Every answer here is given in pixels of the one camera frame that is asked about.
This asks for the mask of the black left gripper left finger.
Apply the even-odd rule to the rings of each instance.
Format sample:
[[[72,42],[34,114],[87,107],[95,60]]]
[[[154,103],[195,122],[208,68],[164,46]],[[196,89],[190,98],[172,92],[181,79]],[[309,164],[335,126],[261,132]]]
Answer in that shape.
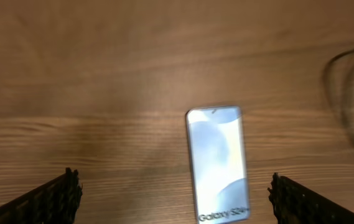
[[[82,195],[78,171],[67,167],[61,176],[0,206],[0,224],[73,224]]]

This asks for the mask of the blue Galaxy smartphone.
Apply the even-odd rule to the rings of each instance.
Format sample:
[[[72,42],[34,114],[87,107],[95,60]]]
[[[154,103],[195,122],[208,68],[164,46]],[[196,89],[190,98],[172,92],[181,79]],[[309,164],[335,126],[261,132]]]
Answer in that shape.
[[[194,108],[185,115],[197,223],[250,216],[242,118],[239,106]]]

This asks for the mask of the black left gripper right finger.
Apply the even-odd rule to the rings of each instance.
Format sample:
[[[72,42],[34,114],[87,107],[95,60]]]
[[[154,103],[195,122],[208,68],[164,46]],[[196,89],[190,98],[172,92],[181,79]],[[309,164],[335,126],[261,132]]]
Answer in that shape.
[[[354,213],[286,176],[273,174],[269,201],[278,224],[354,224]]]

